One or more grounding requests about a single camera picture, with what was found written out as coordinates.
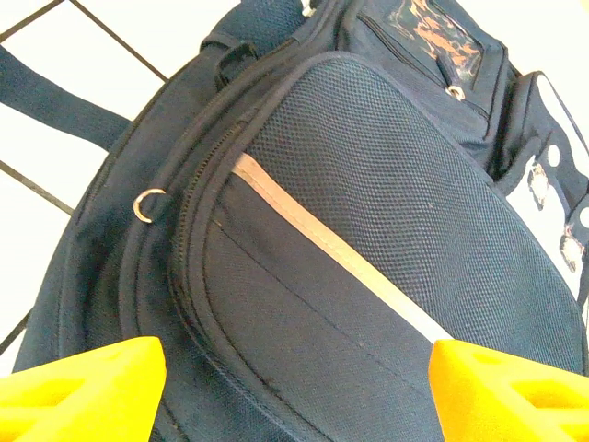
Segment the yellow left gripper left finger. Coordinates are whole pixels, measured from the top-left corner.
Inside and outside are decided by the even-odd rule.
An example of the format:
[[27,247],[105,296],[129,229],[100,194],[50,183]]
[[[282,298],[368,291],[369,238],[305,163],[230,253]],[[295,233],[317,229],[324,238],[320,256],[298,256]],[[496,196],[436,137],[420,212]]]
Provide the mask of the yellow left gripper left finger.
[[166,376],[147,336],[0,378],[0,442],[148,442]]

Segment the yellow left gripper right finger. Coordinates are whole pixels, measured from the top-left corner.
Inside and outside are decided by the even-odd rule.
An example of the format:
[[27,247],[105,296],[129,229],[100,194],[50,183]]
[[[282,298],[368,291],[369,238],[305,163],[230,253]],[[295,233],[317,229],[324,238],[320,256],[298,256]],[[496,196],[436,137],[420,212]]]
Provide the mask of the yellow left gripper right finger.
[[589,378],[459,340],[428,377],[445,442],[589,442]]

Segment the navy blue backpack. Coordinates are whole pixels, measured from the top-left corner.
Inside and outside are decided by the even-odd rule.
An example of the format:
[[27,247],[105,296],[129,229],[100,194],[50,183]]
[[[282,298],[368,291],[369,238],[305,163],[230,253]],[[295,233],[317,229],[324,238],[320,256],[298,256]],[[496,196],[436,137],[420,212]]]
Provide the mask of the navy blue backpack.
[[442,442],[444,335],[589,375],[589,145],[456,0],[240,0],[133,121],[0,46],[0,103],[107,152],[15,368],[157,337],[149,442]]

